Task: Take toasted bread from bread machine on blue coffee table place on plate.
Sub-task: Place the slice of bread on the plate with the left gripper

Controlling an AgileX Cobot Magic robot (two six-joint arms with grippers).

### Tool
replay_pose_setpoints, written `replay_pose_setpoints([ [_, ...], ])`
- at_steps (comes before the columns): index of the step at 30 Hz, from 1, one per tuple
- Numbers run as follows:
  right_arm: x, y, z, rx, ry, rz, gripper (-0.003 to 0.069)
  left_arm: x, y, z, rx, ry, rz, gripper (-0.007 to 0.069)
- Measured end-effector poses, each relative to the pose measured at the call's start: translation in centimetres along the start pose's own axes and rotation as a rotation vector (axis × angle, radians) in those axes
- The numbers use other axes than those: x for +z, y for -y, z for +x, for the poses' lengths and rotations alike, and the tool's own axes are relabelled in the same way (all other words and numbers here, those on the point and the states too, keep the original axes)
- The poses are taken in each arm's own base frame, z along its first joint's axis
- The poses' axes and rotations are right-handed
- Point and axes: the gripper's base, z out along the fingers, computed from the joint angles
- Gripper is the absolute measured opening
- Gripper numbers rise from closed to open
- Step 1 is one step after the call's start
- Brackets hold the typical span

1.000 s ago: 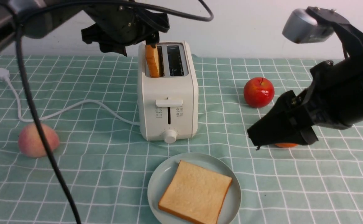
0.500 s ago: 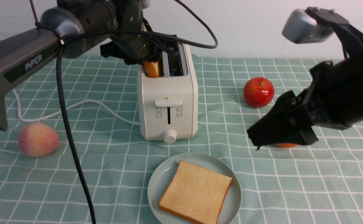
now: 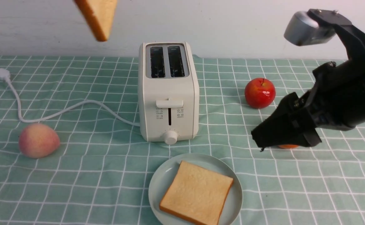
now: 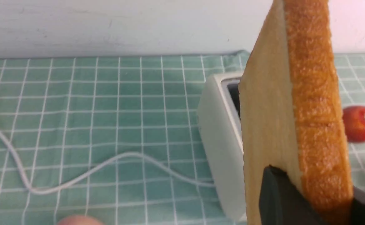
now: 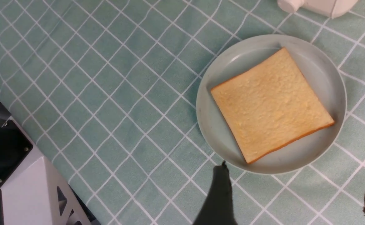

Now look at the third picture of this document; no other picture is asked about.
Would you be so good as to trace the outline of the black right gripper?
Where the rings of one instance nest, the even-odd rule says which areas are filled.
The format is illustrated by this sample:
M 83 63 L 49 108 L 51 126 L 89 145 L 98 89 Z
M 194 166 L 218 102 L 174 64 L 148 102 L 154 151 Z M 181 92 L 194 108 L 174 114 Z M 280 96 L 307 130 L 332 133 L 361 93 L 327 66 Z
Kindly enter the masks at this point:
M 347 131 L 365 123 L 365 66 L 349 59 L 325 62 L 312 71 L 314 86 L 302 97 L 286 95 L 275 111 L 252 131 L 257 147 L 295 144 L 315 147 L 317 127 Z

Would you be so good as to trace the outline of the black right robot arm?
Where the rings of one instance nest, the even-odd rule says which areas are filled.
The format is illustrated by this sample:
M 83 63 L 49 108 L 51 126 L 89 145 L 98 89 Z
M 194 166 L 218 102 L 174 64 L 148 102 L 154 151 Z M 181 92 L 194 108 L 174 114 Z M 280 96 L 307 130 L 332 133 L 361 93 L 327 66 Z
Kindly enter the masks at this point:
M 310 90 L 301 97 L 287 94 L 251 131 L 261 151 L 285 144 L 315 147 L 321 142 L 318 127 L 348 131 L 365 123 L 365 33 L 336 10 L 321 9 L 294 13 L 284 32 L 284 38 L 299 47 L 327 43 L 335 35 L 348 60 L 318 66 Z

